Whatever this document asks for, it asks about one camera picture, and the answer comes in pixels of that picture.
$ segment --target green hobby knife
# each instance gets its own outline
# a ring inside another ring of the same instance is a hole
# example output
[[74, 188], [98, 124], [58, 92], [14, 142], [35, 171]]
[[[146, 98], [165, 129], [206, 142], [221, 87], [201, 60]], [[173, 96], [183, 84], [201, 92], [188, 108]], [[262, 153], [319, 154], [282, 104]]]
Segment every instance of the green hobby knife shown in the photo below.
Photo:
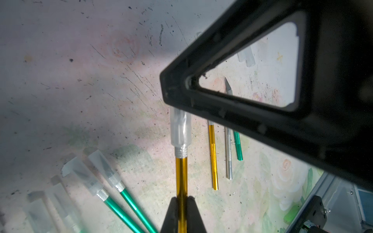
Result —
[[[228, 80], [226, 78], [225, 78], [225, 88], [226, 88], [226, 91], [227, 91], [228, 95], [233, 95], [232, 88], [229, 85]], [[234, 142], [235, 142], [235, 145], [236, 145], [237, 158], [238, 158], [239, 161], [242, 161], [242, 160], [244, 160], [244, 158], [242, 157], [242, 149], [241, 149], [241, 141], [239, 139], [239, 133], [236, 132], [236, 131], [233, 131], [233, 135], [234, 135]]]

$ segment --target silver knife handle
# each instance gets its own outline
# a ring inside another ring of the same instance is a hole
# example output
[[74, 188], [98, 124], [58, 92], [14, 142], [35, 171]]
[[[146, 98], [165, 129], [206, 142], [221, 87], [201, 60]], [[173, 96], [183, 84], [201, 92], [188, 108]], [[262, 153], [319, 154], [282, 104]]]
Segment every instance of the silver knife handle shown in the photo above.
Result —
[[225, 127], [225, 157], [227, 163], [227, 178], [232, 179], [231, 129]]

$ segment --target green knife handle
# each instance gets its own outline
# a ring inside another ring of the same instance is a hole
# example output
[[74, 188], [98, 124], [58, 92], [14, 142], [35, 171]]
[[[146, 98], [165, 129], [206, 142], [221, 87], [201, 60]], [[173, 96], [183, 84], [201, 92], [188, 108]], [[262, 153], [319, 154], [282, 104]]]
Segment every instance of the green knife handle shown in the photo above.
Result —
[[124, 210], [109, 196], [104, 203], [109, 207], [134, 233], [144, 233]]
[[239, 133], [236, 131], [233, 131], [233, 135], [234, 135], [234, 142], [236, 145], [237, 158], [239, 161], [242, 161], [244, 160], [244, 158], [242, 157], [241, 141], [239, 139]]
[[128, 203], [128, 205], [131, 207], [131, 209], [135, 212], [137, 217], [141, 220], [141, 222], [144, 224], [146, 229], [150, 233], [158, 233], [157, 229], [152, 225], [152, 223], [149, 221], [149, 219], [145, 216], [145, 214], [141, 211], [141, 209], [136, 204], [135, 200], [131, 197], [131, 195], [127, 192], [126, 189], [124, 189], [122, 192], [120, 192], [124, 200]]

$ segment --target translucent cap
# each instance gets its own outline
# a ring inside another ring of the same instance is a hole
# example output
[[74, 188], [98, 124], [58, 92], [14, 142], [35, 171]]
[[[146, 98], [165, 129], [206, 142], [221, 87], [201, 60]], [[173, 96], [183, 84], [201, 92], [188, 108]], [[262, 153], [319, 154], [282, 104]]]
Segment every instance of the translucent cap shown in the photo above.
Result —
[[71, 172], [80, 179], [92, 195], [95, 196], [103, 188], [102, 184], [78, 157], [73, 158], [62, 167], [62, 176]]
[[46, 194], [52, 201], [65, 226], [72, 232], [79, 233], [83, 228], [80, 215], [61, 183], [48, 188]]
[[190, 113], [170, 107], [171, 144], [174, 147], [189, 146], [192, 143]]
[[23, 211], [35, 233], [57, 233], [52, 218], [41, 199], [31, 202]]
[[106, 181], [110, 184], [111, 187], [116, 186], [121, 182], [119, 174], [112, 169], [109, 165], [109, 161], [101, 153], [100, 150], [96, 150], [91, 155], [88, 156], [88, 159], [93, 163], [93, 165], [98, 169]]

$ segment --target yellow mark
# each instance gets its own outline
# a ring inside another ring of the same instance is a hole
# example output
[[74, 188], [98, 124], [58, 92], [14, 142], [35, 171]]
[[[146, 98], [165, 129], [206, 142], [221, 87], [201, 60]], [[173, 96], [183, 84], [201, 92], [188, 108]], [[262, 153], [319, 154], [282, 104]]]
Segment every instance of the yellow mark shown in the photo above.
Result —
[[32, 57], [29, 55], [24, 56], [25, 62], [32, 62]]
[[279, 52], [277, 52], [277, 54], [279, 55], [279, 57], [277, 58], [277, 61], [280, 61], [280, 63], [282, 64], [282, 55]]

